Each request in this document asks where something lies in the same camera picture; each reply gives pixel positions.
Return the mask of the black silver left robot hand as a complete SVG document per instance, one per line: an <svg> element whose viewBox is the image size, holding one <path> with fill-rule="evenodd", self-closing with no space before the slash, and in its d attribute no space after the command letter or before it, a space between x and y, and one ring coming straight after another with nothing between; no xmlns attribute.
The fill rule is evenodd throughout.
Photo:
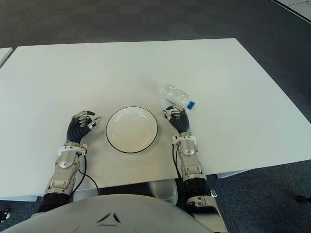
<svg viewBox="0 0 311 233"><path fill-rule="evenodd" d="M92 119L92 116L95 116L94 112L84 110L72 117L67 129L66 143L79 144L81 140L100 123L100 117Z"/></svg>

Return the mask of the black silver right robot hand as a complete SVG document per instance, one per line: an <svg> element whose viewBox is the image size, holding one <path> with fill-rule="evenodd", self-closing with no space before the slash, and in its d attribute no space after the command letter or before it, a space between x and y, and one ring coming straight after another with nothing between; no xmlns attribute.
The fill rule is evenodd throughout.
<svg viewBox="0 0 311 233"><path fill-rule="evenodd" d="M178 105L171 105L162 111L163 116L179 134L190 132L190 123L186 110Z"/></svg>

